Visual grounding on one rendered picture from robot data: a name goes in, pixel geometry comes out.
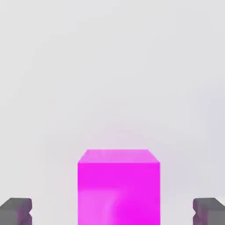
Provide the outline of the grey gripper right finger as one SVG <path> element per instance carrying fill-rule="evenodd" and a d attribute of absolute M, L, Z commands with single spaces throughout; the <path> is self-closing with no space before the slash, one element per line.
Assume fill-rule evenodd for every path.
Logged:
<path fill-rule="evenodd" d="M 193 225 L 225 225 L 225 206 L 216 198 L 195 198 L 193 209 Z"/>

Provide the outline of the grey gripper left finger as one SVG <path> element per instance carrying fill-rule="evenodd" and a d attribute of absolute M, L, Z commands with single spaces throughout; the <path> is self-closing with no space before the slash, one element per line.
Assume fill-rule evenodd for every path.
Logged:
<path fill-rule="evenodd" d="M 32 200 L 9 198 L 0 206 L 0 225 L 32 225 Z"/>

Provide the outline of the small magenta cube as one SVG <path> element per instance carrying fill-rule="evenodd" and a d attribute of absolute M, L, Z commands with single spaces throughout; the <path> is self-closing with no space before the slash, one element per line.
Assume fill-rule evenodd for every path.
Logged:
<path fill-rule="evenodd" d="M 78 161 L 78 225 L 160 225 L 160 162 L 147 149 L 89 149 Z"/>

